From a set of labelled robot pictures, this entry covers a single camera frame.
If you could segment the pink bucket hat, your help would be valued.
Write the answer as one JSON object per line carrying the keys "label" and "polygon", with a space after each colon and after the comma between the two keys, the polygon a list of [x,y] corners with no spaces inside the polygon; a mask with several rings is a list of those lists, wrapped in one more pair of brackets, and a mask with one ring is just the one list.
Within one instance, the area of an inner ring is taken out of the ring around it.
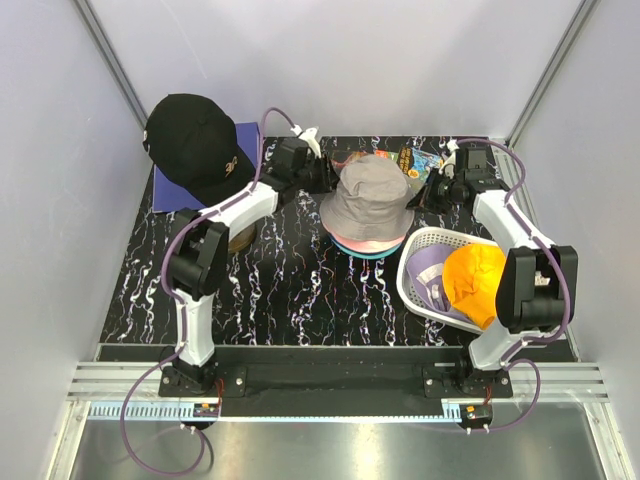
{"label": "pink bucket hat", "polygon": [[345,237],[341,237],[337,234],[331,233],[330,237],[334,240],[338,245],[345,247],[347,250],[364,253],[364,254],[373,254],[384,252],[387,250],[391,250],[392,248],[401,245],[405,240],[405,236],[401,236],[394,240],[388,241],[379,241],[379,240],[353,240]]}

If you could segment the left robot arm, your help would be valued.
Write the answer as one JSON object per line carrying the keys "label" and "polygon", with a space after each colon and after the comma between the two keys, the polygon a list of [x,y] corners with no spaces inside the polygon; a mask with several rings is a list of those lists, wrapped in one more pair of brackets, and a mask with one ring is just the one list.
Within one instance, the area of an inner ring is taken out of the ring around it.
{"label": "left robot arm", "polygon": [[319,142],[304,134],[287,137],[257,179],[224,202],[199,211],[185,209],[167,246],[161,268],[163,290],[173,300],[178,342],[169,358],[183,367],[181,384],[196,396],[215,386],[213,295],[226,273],[229,241],[255,222],[273,215],[297,192],[328,193],[338,176]]}

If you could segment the grey bucket hat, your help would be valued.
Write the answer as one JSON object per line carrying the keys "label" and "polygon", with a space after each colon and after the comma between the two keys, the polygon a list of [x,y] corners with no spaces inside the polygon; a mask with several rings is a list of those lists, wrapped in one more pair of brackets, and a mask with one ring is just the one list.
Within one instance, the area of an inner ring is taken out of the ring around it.
{"label": "grey bucket hat", "polygon": [[325,229],[357,242],[390,242],[414,221],[407,204],[414,197],[408,178],[390,159],[369,154],[340,172],[336,189],[320,205]]}

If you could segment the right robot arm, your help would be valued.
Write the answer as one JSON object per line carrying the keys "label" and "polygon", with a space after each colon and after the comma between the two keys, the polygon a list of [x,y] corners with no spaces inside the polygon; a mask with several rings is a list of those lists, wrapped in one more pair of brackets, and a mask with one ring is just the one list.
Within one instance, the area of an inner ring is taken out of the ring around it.
{"label": "right robot arm", "polygon": [[483,138],[452,139],[448,156],[407,207],[443,214],[465,208],[481,223],[506,256],[497,289],[497,317],[467,347],[454,384],[476,396],[490,383],[488,371],[508,369],[529,345],[548,345],[561,337],[574,313],[578,254],[544,236],[515,202],[515,190],[487,167],[490,148],[506,146]]}

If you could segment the black baseball cap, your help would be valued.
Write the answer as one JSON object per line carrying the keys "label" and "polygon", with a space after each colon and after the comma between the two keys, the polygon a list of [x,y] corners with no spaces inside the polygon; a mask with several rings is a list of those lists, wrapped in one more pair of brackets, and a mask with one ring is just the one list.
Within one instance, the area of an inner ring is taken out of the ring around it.
{"label": "black baseball cap", "polygon": [[149,115],[143,148],[171,182],[211,207],[255,176],[256,166],[238,144],[236,124],[207,97],[170,94]]}

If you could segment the orange hat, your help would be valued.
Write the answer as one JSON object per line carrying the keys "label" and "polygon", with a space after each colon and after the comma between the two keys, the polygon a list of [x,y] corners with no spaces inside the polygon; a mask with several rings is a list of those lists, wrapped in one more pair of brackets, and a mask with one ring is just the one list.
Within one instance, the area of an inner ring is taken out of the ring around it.
{"label": "orange hat", "polygon": [[468,244],[444,262],[442,281],[451,306],[486,330],[497,316],[496,294],[506,256],[494,245]]}

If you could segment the teal bucket hat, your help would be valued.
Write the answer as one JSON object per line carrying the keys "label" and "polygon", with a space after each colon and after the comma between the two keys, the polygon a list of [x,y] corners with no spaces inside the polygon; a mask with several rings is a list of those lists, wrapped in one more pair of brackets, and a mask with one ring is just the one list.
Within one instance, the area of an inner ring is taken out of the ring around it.
{"label": "teal bucket hat", "polygon": [[340,243],[333,236],[330,236],[330,239],[331,239],[332,243],[341,252],[343,252],[344,254],[352,256],[352,257],[355,257],[355,258],[364,259],[364,260],[378,260],[378,259],[386,258],[386,257],[392,255],[393,253],[395,253],[402,246],[402,244],[399,243],[399,244],[396,244],[396,245],[392,246],[389,249],[382,250],[382,251],[377,251],[377,252],[359,252],[359,251],[355,251],[355,250],[349,249],[346,245]]}

